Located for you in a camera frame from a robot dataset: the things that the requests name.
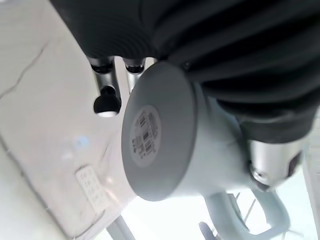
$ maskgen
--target sticker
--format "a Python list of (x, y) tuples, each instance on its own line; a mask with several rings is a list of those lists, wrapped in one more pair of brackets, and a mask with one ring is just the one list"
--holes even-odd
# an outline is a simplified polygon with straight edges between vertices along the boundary
[(151, 105), (144, 106), (133, 120), (130, 130), (130, 153), (141, 168), (150, 165), (156, 158), (161, 142), (161, 120), (158, 111)]
[(106, 210), (110, 201), (94, 168), (90, 165), (85, 166), (78, 170), (75, 176), (95, 213), (100, 214)]

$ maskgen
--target hair dryer handle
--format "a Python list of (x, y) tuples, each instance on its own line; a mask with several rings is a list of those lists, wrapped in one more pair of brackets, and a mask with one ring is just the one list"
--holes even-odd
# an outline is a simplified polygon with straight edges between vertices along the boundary
[(226, 192), (219, 192), (204, 198), (212, 223), (223, 240), (270, 240), (288, 230), (289, 215), (276, 192), (257, 190), (252, 192), (259, 201), (266, 221), (271, 227), (257, 235), (249, 232)]

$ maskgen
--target black hose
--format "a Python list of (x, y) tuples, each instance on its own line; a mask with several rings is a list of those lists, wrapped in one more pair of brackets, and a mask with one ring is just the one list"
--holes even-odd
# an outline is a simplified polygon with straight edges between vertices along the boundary
[(162, 19), (152, 42), (250, 139), (285, 143), (311, 130), (320, 104), (320, 1), (194, 1)]

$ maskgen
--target black knob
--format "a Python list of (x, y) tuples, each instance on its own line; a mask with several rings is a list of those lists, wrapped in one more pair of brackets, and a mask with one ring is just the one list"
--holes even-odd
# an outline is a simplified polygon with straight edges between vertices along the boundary
[(116, 116), (121, 109), (121, 99), (116, 96), (116, 91), (111, 86), (105, 86), (101, 95), (96, 98), (93, 104), (93, 111), (103, 118)]

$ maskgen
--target round label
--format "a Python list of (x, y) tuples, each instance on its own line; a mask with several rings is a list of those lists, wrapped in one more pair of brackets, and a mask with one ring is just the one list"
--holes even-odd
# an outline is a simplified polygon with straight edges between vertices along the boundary
[(141, 168), (150, 165), (156, 158), (161, 142), (161, 120), (158, 111), (151, 105), (144, 106), (134, 117), (130, 129), (130, 153)]

